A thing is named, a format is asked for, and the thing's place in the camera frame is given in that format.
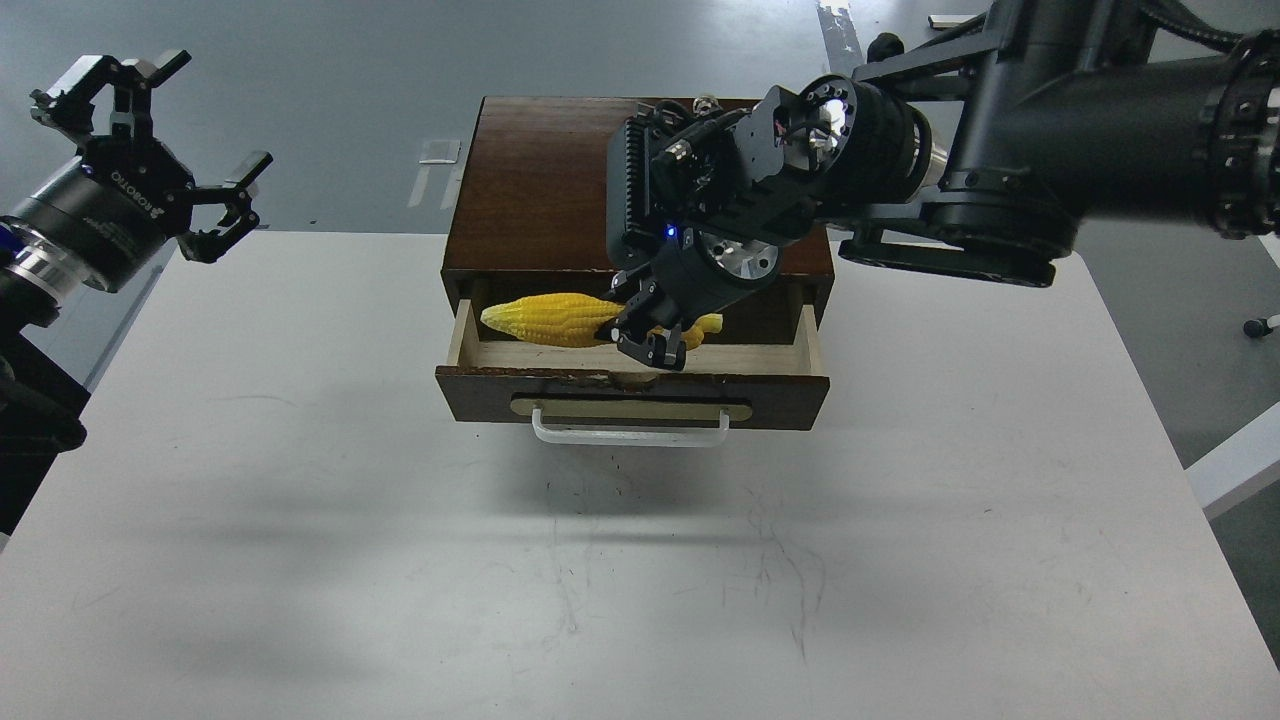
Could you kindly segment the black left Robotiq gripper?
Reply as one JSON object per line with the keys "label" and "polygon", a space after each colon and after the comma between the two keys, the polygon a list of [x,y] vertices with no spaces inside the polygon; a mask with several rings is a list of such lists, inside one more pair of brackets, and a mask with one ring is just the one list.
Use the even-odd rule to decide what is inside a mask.
{"label": "black left Robotiq gripper", "polygon": [[649,268],[618,272],[605,299],[622,304],[605,340],[649,368],[682,372],[684,325],[768,287],[782,249],[690,225],[641,225]]}

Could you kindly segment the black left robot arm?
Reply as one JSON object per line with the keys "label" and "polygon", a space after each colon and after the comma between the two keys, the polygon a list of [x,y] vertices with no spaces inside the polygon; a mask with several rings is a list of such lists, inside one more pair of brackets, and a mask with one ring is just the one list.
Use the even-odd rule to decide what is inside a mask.
{"label": "black left robot arm", "polygon": [[[92,393],[175,251],[177,246],[168,243],[116,293],[77,287],[49,328],[28,325],[20,336],[61,374]],[[50,456],[3,461],[5,537],[14,534],[51,464]]]}

